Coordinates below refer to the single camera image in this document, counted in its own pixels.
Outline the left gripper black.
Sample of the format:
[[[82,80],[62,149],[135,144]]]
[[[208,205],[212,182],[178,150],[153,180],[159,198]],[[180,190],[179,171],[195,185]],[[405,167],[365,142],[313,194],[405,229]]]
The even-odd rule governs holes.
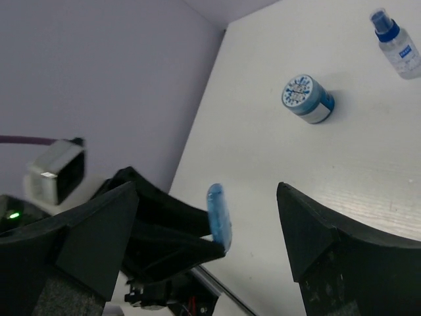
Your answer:
[[[168,195],[133,167],[104,181],[95,196],[126,182],[135,184],[139,198],[136,219],[186,234],[152,230],[130,237],[121,267],[130,287],[124,301],[150,311],[167,308],[172,315],[212,315],[220,292],[198,268],[226,253],[198,238],[211,234],[207,212]]]

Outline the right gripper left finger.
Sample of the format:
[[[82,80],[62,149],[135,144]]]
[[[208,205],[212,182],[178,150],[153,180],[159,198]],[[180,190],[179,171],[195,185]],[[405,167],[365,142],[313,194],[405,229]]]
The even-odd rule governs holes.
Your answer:
[[[2,315],[102,315],[136,217],[125,183],[1,235]]]

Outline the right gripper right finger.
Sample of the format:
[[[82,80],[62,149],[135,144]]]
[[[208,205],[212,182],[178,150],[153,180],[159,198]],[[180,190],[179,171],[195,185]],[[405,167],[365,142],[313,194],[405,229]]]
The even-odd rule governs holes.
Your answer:
[[[278,213],[307,315],[419,315],[420,242],[346,217],[281,182]]]

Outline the blue lead case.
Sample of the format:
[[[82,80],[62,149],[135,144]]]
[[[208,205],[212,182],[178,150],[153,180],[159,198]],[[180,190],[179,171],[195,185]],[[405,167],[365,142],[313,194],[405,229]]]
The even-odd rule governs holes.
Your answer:
[[[207,214],[213,242],[227,253],[232,244],[232,223],[223,186],[212,184],[207,192]]]

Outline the blue round jar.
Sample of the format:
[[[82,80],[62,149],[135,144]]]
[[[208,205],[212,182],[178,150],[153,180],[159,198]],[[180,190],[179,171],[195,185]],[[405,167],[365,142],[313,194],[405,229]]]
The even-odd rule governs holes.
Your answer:
[[[297,75],[285,85],[282,103],[309,124],[325,121],[335,108],[334,97],[308,74]]]

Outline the small clear spray bottle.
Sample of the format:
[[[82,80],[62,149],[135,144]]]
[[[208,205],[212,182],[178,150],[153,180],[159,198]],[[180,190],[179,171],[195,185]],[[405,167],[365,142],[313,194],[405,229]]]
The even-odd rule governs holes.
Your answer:
[[[408,32],[401,28],[383,8],[370,15],[378,45],[397,74],[405,79],[420,76],[420,52]]]

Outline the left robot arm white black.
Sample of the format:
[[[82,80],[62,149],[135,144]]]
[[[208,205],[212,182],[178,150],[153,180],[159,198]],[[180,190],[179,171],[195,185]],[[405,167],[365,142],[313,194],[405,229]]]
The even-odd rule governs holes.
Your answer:
[[[51,215],[1,196],[1,314],[101,315],[119,274],[125,300],[175,308],[211,301],[192,268],[225,256],[207,212],[119,170],[81,205]]]

